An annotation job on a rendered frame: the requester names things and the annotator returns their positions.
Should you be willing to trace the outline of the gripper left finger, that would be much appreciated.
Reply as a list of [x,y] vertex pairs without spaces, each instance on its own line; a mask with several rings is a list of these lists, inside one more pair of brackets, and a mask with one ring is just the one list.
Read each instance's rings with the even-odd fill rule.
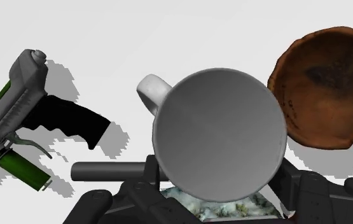
[[63,224],[128,224],[128,216],[136,216],[145,224],[202,224],[202,222],[174,198],[164,197],[160,191],[160,168],[154,155],[146,157],[143,175],[122,181],[116,195],[108,190],[84,193]]

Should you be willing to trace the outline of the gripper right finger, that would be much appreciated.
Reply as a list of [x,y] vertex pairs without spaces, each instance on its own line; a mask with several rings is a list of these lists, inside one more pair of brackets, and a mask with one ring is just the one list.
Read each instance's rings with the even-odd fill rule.
[[286,210],[295,212],[296,224],[353,224],[353,177],[334,184],[284,158],[268,185]]

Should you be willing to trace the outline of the grey cylindrical rod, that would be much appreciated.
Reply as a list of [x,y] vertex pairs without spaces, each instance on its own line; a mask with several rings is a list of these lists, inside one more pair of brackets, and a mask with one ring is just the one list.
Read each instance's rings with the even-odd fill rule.
[[125,181],[143,175],[144,162],[76,162],[71,167],[73,181]]

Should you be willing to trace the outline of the marbled green white slab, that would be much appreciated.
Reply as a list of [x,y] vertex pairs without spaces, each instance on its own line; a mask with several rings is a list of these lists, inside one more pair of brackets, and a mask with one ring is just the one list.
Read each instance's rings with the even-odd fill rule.
[[226,203],[200,200],[184,193],[175,186],[164,188],[160,193],[166,198],[175,198],[201,221],[209,218],[244,218],[251,216],[282,218],[275,206],[260,193],[255,193],[242,200]]

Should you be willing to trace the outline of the white mug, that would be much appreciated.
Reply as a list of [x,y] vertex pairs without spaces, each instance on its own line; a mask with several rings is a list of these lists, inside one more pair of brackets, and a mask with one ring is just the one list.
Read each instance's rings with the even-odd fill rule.
[[210,202],[236,201],[260,191],[279,170],[286,121],[255,77],[212,68],[170,86],[149,74],[136,90],[154,116],[159,166],[182,191]]

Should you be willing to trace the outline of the brown bowl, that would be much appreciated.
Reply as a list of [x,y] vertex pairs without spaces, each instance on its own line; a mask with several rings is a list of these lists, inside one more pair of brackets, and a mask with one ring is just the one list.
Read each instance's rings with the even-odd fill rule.
[[297,143],[324,150],[353,145],[353,28],[331,27],[295,40],[267,87]]

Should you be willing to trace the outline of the grey green black toy gun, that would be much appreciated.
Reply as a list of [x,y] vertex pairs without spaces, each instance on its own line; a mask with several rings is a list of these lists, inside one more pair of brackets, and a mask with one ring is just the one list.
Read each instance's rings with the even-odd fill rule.
[[50,95],[45,90],[48,67],[40,50],[24,50],[9,71],[9,80],[0,91],[0,167],[31,188],[45,190],[50,175],[19,155],[14,144],[47,151],[32,140],[22,139],[17,130],[43,126],[61,130],[67,137],[80,136],[94,149],[110,121],[74,102]]

